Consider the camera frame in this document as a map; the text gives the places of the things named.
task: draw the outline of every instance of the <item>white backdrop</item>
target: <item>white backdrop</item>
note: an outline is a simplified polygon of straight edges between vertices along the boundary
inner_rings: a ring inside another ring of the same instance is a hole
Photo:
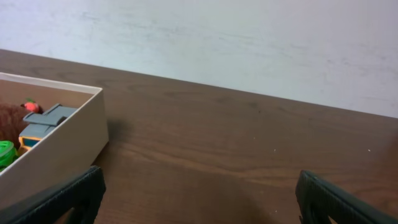
[[[398,118],[397,9],[396,0],[0,0],[0,49]]]

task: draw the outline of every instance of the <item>brown plush toy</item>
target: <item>brown plush toy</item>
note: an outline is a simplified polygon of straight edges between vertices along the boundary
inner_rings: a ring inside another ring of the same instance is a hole
[[[0,103],[0,141],[12,141],[18,149],[19,133],[28,125],[28,123],[22,119],[28,113],[30,113],[30,111],[23,107]]]

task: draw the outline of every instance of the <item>box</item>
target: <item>box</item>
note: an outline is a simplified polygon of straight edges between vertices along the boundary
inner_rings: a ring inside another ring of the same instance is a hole
[[[0,102],[26,98],[77,110],[0,173],[0,209],[79,174],[108,142],[102,88],[0,73]]]

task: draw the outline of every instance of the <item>wood grain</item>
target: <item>wood grain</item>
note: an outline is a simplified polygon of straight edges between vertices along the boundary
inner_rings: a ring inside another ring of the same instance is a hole
[[[104,88],[97,223],[299,223],[302,169],[398,218],[398,119],[5,50],[0,71]]]

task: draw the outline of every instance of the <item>orange toy part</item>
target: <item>orange toy part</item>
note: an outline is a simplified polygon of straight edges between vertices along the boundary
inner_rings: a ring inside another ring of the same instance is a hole
[[[37,103],[27,102],[24,104],[24,107],[33,113],[38,113],[40,111],[40,106]]]

